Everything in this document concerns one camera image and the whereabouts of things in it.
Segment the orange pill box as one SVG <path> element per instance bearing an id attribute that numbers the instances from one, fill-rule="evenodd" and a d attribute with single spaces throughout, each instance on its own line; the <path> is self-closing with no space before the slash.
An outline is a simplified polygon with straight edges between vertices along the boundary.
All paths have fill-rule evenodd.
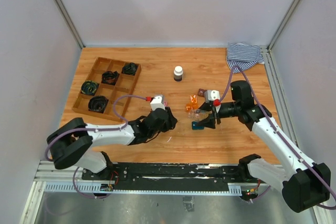
<path id="1" fill-rule="evenodd" d="M 198 109 L 197 95 L 190 96 L 190 102 L 186 104 L 185 108 L 186 112 Z"/>

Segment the clear glass pill bottle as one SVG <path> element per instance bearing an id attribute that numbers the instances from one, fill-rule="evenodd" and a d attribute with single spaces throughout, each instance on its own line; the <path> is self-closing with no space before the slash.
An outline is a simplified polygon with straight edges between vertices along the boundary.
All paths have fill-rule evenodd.
<path id="1" fill-rule="evenodd" d="M 199 122 L 201 120 L 206 119 L 209 114 L 210 114 L 210 111 L 204 111 L 200 109 L 190 110 L 188 112 L 188 118 L 191 119 L 192 121 Z"/>

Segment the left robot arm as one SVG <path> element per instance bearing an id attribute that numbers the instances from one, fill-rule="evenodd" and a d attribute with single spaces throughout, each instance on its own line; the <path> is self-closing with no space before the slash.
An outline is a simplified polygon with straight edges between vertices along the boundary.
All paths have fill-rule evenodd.
<path id="1" fill-rule="evenodd" d="M 106 153 L 93 152 L 93 147 L 147 143 L 158 134 L 173 130 L 176 124 L 169 107 L 120 125 L 93 125 L 85 123 L 83 118 L 74 118 L 47 137 L 45 155 L 51 155 L 47 159 L 55 169 L 78 166 L 105 180 L 112 175 L 111 161 Z"/>

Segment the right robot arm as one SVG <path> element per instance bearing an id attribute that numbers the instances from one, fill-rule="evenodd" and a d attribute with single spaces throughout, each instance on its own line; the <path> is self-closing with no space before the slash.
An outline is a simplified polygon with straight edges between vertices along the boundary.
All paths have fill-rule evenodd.
<path id="1" fill-rule="evenodd" d="M 239 160 L 238 177 L 244 182 L 260 179 L 276 189 L 294 212 L 323 207 L 335 194 L 331 191 L 331 171 L 324 163 L 316 163 L 303 153 L 283 132 L 271 113 L 260 104 L 249 82 L 234 81 L 229 89 L 231 102 L 222 102 L 219 91 L 203 91 L 204 103 L 199 110 L 208 116 L 198 126 L 214 129 L 221 119 L 237 117 L 257 135 L 281 163 L 281 168 L 266 162 L 257 154 Z"/>

